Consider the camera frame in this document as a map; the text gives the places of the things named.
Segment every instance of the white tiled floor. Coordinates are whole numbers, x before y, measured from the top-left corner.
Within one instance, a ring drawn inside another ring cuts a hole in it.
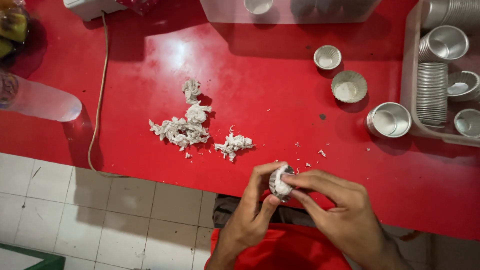
[[[0,242],[63,255],[65,270],[201,270],[214,200],[210,192],[0,153]],[[424,235],[398,242],[415,270],[427,269]],[[475,244],[469,248],[479,251]]]

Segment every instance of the plastic bin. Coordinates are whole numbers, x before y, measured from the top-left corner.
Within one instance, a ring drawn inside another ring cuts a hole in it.
[[[419,0],[417,5],[410,11],[407,16],[405,29],[405,46],[403,52],[402,67],[402,87],[400,93],[400,104],[402,104],[410,112],[412,116],[412,127],[409,133],[415,136],[441,139],[446,143],[459,144],[467,146],[480,147],[480,139],[471,138],[460,135],[454,124],[455,115],[463,109],[480,109],[478,102],[451,102],[448,101],[448,114],[445,128],[429,128],[423,125],[417,116],[417,67],[419,58],[420,44],[420,18],[423,0]],[[468,70],[478,73],[480,60],[479,47],[480,36],[469,37],[470,50],[459,60],[455,60],[448,66],[448,72],[456,72],[460,70]]]
[[[367,20],[380,1],[200,0],[210,22],[237,24],[361,23]],[[246,5],[251,2],[267,2],[270,9],[263,14],[250,13]]]

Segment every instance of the aluminum foil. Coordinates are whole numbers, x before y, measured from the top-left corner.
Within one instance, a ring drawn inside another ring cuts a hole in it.
[[[280,180],[283,174],[295,175],[292,167],[289,165],[283,165],[270,175],[268,185],[273,195],[279,198],[282,202],[288,202],[288,200],[290,200],[288,195],[293,187]]]

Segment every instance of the electrical cord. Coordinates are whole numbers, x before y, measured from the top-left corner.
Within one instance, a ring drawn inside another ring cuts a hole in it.
[[[105,11],[102,10],[102,21],[103,21],[103,29],[104,29],[104,32],[105,32],[105,64],[103,66],[103,75],[102,75],[102,84],[100,85],[100,96],[98,98],[98,105],[96,107],[96,117],[95,117],[95,128],[93,129],[93,136],[92,136],[92,141],[90,142],[90,146],[88,147],[88,165],[90,165],[90,168],[102,175],[102,176],[105,176],[105,177],[110,177],[110,178],[124,178],[124,177],[128,177],[128,176],[122,176],[122,175],[119,175],[119,176],[115,176],[115,175],[110,175],[110,174],[106,174],[104,172],[99,172],[97,170],[95,170],[95,168],[93,167],[92,165],[92,161],[90,159],[90,153],[92,152],[92,146],[93,146],[93,142],[95,142],[95,137],[96,137],[96,134],[98,132],[98,129],[99,129],[99,121],[100,121],[100,107],[102,105],[102,98],[103,98],[103,89],[105,88],[105,76],[107,75],[107,63],[108,63],[108,30],[107,30],[107,23],[105,22]]]

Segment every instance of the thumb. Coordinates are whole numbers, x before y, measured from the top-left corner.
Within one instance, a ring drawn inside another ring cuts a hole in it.
[[[255,218],[255,222],[268,226],[276,207],[280,204],[280,199],[270,194],[265,198],[260,213]]]

